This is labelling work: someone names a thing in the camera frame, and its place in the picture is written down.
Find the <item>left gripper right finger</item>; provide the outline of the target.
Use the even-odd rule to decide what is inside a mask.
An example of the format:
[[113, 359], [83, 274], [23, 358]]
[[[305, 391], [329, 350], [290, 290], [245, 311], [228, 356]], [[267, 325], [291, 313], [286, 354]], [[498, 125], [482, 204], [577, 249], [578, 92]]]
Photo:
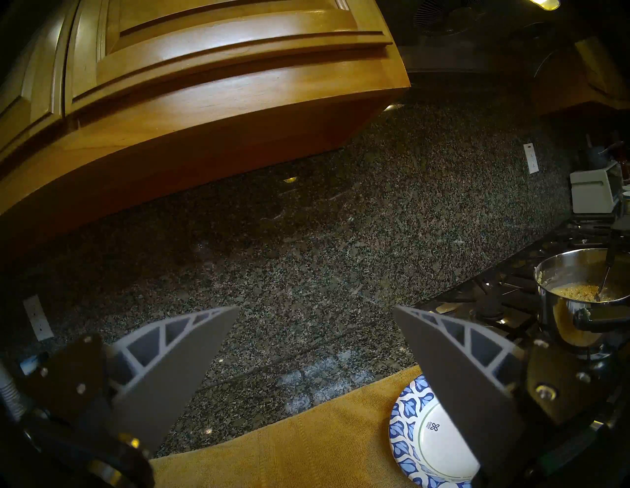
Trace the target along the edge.
[[500, 473], [524, 432], [513, 392], [524, 350], [487, 327], [417, 308], [396, 306], [393, 318], [433, 395], [417, 393], [411, 443], [421, 471], [457, 485]]

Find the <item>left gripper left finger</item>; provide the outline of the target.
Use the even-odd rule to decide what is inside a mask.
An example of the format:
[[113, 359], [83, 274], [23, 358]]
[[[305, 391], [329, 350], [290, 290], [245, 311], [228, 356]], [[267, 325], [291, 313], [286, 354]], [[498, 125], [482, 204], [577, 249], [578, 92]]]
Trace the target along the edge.
[[200, 387], [240, 308], [218, 307], [146, 324], [106, 347], [107, 430], [157, 451]]

